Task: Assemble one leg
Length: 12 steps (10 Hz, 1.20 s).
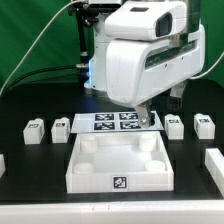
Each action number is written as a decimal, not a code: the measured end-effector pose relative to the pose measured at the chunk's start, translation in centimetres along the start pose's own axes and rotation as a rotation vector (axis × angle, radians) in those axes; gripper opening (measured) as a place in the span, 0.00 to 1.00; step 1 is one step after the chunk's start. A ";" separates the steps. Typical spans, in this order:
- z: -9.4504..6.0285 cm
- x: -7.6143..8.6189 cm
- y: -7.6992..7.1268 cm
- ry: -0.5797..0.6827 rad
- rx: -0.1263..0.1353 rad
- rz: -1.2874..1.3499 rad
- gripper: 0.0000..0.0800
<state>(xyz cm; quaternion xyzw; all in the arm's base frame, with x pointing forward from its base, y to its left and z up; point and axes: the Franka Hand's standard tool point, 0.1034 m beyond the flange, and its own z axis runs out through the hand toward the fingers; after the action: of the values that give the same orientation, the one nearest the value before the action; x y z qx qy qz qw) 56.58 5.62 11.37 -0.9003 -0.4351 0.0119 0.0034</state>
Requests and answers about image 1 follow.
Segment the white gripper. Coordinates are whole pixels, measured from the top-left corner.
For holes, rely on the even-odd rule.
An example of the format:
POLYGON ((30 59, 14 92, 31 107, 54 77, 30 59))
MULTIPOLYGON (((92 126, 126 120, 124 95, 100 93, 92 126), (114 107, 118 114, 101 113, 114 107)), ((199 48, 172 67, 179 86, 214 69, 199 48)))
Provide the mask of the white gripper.
POLYGON ((180 53, 169 55, 172 49, 167 49, 168 45, 168 38, 153 43, 113 40, 107 48, 107 95, 116 104, 136 106, 142 128, 152 126, 147 100, 172 87, 167 106, 170 110, 180 109, 186 87, 183 81, 203 68, 205 30, 202 25, 188 35, 188 45, 180 53))

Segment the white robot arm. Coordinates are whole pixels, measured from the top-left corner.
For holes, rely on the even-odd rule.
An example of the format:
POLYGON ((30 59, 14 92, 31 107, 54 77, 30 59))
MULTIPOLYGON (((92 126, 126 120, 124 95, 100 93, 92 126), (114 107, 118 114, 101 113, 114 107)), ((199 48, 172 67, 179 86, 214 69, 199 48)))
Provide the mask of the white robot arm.
POLYGON ((151 99, 166 90, 179 98, 205 60, 200 0, 87 0, 94 54, 85 89, 135 109, 152 125, 151 99))

